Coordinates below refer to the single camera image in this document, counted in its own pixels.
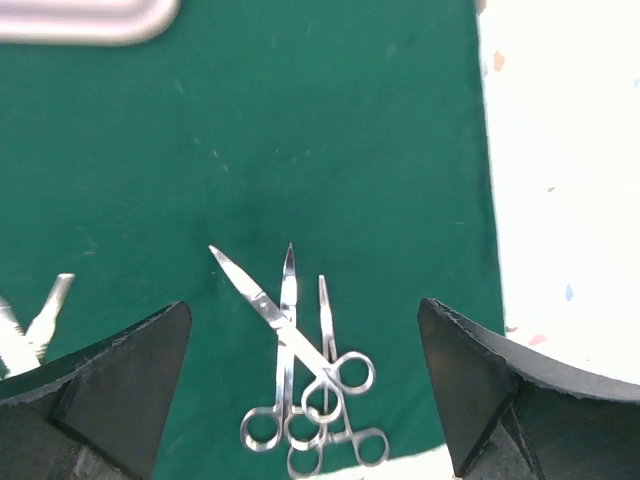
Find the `dark green surgical cloth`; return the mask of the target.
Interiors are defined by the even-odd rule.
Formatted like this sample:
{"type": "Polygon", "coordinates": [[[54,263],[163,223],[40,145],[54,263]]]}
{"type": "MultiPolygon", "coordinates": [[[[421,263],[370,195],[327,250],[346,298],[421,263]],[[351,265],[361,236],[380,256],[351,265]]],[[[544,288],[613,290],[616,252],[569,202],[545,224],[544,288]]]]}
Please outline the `dark green surgical cloth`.
{"type": "Polygon", "coordinates": [[[211,246],[272,298],[293,249],[313,343],[324,275],[338,350],[377,370],[353,427],[440,445],[421,300],[503,328],[474,4],[186,1],[141,45],[2,46],[2,296],[26,323],[75,274],[50,359],[186,302],[155,477],[283,479],[239,436],[276,338],[211,246]]]}

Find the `steel instrument tray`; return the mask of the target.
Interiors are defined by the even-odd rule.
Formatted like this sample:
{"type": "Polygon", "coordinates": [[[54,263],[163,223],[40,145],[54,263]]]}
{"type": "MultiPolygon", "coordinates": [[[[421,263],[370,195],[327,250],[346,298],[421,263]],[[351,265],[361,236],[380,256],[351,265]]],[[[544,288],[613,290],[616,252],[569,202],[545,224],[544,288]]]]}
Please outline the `steel instrument tray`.
{"type": "Polygon", "coordinates": [[[179,0],[2,0],[3,44],[122,46],[162,34],[179,0]]]}

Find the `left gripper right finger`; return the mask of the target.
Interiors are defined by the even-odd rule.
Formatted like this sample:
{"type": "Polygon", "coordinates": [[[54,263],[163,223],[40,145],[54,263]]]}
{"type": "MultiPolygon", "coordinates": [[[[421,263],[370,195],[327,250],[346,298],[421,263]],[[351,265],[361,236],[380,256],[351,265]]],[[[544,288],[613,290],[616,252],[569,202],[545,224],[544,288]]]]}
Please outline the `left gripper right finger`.
{"type": "Polygon", "coordinates": [[[417,314],[460,479],[636,479],[639,387],[554,360],[436,299],[417,314]]]}

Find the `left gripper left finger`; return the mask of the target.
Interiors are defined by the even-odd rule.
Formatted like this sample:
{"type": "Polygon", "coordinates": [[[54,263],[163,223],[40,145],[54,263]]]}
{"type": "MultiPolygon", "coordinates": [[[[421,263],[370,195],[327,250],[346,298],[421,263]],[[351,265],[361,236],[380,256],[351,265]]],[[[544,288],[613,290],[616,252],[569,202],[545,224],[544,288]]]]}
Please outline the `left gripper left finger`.
{"type": "Polygon", "coordinates": [[[176,302],[3,380],[2,478],[151,478],[191,327],[176,302]]]}

